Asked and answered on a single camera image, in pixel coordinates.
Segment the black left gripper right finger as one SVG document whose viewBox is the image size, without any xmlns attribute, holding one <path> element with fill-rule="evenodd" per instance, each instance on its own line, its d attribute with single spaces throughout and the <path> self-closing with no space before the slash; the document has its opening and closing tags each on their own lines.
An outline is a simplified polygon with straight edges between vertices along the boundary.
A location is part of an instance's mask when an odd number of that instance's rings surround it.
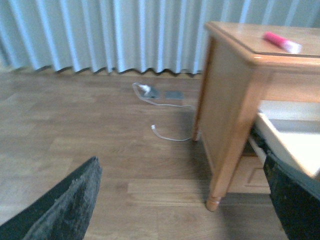
<svg viewBox="0 0 320 240">
<path fill-rule="evenodd" d="M 290 240 L 320 238 L 320 182 L 268 152 L 263 170 L 270 198 Z"/>
</svg>

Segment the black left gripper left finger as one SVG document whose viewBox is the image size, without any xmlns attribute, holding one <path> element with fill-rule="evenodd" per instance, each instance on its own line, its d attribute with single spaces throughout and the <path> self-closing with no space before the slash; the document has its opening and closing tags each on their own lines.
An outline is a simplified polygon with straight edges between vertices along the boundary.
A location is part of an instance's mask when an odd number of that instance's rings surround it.
<svg viewBox="0 0 320 240">
<path fill-rule="evenodd" d="M 91 157 L 0 226 L 2 240 L 82 240 L 97 202 L 102 167 Z"/>
</svg>

